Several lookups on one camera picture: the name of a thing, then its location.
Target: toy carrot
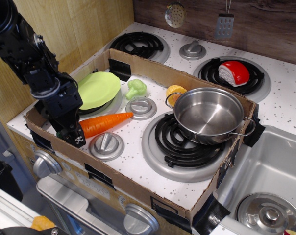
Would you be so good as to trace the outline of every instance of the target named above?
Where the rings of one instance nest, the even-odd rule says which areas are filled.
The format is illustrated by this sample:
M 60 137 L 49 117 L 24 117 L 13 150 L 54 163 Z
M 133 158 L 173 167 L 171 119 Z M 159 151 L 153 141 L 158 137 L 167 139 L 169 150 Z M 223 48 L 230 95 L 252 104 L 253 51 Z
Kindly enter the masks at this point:
M 124 120 L 133 116 L 133 113 L 120 113 L 120 114 L 108 114 L 100 117 L 93 117 L 80 121 L 80 125 L 83 129 L 86 138 L 100 134 L 118 124 Z

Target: hanging strainer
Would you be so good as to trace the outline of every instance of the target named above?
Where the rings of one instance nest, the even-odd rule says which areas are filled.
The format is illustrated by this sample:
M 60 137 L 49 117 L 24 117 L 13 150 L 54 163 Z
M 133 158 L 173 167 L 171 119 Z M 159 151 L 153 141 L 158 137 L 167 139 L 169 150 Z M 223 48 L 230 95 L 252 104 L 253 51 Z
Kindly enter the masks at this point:
M 172 28 L 180 28 L 185 21 L 186 11 L 179 2 L 171 2 L 168 4 L 165 12 L 166 22 Z

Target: pot handle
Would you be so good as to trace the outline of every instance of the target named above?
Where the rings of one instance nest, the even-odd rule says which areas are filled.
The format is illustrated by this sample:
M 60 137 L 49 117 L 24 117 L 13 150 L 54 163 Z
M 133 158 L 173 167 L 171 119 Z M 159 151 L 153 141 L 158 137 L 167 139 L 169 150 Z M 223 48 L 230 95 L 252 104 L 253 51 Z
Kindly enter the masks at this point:
M 244 137 L 246 137 L 246 136 L 249 136 L 251 133 L 254 132 L 254 130 L 255 130 L 255 128 L 256 128 L 256 123 L 255 123 L 255 121 L 252 120 L 252 119 L 250 119 L 250 118 L 247 118 L 247 117 L 244 117 L 244 118 L 246 118 L 246 119 L 248 119 L 249 121 L 252 122 L 252 129 L 251 129 L 251 131 L 249 131 L 247 134 L 240 134 L 240 133 L 236 133 L 236 132 L 230 132 L 229 135 L 232 134 L 232 135 L 238 135 L 238 136 L 244 136 Z
M 168 107 L 170 107 L 171 109 L 174 109 L 174 107 L 172 107 L 170 104 L 168 104 L 168 99 L 170 98 L 170 96 L 172 96 L 172 95 L 174 95 L 174 94 L 180 94 L 180 95 L 182 95 L 183 93 L 180 93 L 180 92 L 173 92 L 173 93 L 171 93 L 171 94 L 169 94 L 168 95 L 168 97 L 166 98 L 166 105 L 168 106 Z

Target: wood panel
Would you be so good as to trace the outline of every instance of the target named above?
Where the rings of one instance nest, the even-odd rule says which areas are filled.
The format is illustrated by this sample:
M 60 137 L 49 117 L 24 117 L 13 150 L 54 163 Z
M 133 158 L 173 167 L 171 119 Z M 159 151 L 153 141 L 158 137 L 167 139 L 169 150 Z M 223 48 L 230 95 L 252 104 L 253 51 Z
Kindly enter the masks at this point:
M 296 0 L 232 0 L 233 34 L 223 40 L 216 40 L 214 33 L 225 0 L 181 0 L 187 17 L 178 29 L 164 18 L 170 2 L 134 0 L 135 21 L 296 64 Z
M 134 22 L 132 0 L 13 0 L 18 12 L 44 36 L 60 61 L 59 71 L 71 73 Z M 0 59 L 0 121 L 25 159 L 23 143 L 6 123 L 35 99 Z

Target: oven handle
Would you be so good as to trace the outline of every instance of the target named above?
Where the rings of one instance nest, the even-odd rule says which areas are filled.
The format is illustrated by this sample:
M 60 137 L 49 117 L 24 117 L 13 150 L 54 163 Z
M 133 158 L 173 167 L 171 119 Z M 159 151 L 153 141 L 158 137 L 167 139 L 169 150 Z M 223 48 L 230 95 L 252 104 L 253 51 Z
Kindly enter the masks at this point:
M 101 235 L 122 235 L 98 218 L 87 212 L 89 202 L 80 194 L 51 177 L 45 177 L 37 183 L 38 192 L 64 210 L 74 219 Z

